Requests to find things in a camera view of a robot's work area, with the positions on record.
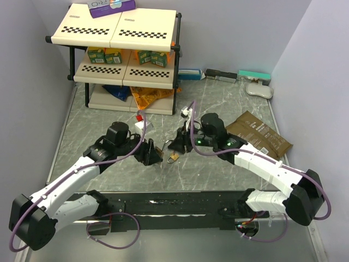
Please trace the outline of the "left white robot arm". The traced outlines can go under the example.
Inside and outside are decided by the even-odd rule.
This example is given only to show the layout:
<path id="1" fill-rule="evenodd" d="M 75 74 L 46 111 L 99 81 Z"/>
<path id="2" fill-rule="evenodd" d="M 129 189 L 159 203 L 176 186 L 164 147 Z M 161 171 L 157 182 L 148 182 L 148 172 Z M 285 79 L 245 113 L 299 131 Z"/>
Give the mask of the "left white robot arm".
<path id="1" fill-rule="evenodd" d="M 77 200 L 68 199 L 115 162 L 129 156 L 145 166 L 162 162 L 154 141 L 145 139 L 146 131 L 152 126 L 150 121 L 139 121 L 135 124 L 138 133 L 132 134 L 126 123 L 112 123 L 106 134 L 89 146 L 65 173 L 29 197 L 23 194 L 16 197 L 9 220 L 11 239 L 17 236 L 37 251 L 49 243 L 55 233 L 81 218 L 104 218 L 108 200 L 101 193 L 92 190 Z"/>

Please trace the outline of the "small brass padlock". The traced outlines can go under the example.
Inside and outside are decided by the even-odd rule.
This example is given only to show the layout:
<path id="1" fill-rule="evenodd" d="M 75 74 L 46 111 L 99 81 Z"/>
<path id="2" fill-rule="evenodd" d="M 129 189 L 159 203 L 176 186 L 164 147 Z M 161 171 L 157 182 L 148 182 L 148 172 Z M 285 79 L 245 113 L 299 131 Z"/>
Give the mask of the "small brass padlock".
<path id="1" fill-rule="evenodd" d="M 173 152 L 173 153 L 170 154 L 170 156 L 168 157 L 167 162 L 168 162 L 169 164 L 173 164 L 173 163 L 175 163 L 175 162 L 178 160 L 178 158 L 179 158 L 179 154 Z"/>

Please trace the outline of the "large brass padlock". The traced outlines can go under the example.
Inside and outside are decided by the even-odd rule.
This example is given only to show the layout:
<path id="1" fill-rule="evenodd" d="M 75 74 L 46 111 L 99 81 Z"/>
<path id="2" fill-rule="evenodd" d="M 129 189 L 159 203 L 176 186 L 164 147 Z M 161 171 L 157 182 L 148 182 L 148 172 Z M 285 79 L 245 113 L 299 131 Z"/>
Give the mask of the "large brass padlock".
<path id="1" fill-rule="evenodd" d="M 162 148 L 159 148 L 159 147 L 155 147 L 155 150 L 157 152 L 157 154 L 161 157 L 161 159 L 163 159 L 163 156 L 164 156 L 164 150 L 165 150 L 165 147 L 170 144 L 171 142 L 173 142 L 173 140 L 166 140 L 164 142 L 164 144 L 162 145 Z M 170 157 L 168 157 L 167 159 L 167 163 L 168 164 L 172 164 L 173 163 L 173 160 L 170 160 Z"/>

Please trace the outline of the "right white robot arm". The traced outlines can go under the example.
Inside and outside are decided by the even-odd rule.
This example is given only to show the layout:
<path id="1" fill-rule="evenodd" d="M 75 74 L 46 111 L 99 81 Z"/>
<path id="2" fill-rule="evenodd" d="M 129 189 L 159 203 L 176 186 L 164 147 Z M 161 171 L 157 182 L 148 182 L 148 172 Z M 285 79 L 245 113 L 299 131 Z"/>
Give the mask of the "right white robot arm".
<path id="1" fill-rule="evenodd" d="M 185 121 L 168 146 L 170 150 L 181 154 L 195 150 L 203 156 L 205 153 L 199 148 L 209 147 L 212 156 L 249 170 L 276 188 L 275 191 L 250 190 L 238 204 L 243 217 L 262 211 L 279 212 L 303 226 L 318 219 L 316 214 L 327 198 L 317 172 L 311 169 L 303 172 L 285 165 L 246 140 L 228 133 L 216 113 L 203 115 L 200 128 L 196 128 L 192 113 L 192 109 L 182 111 Z"/>

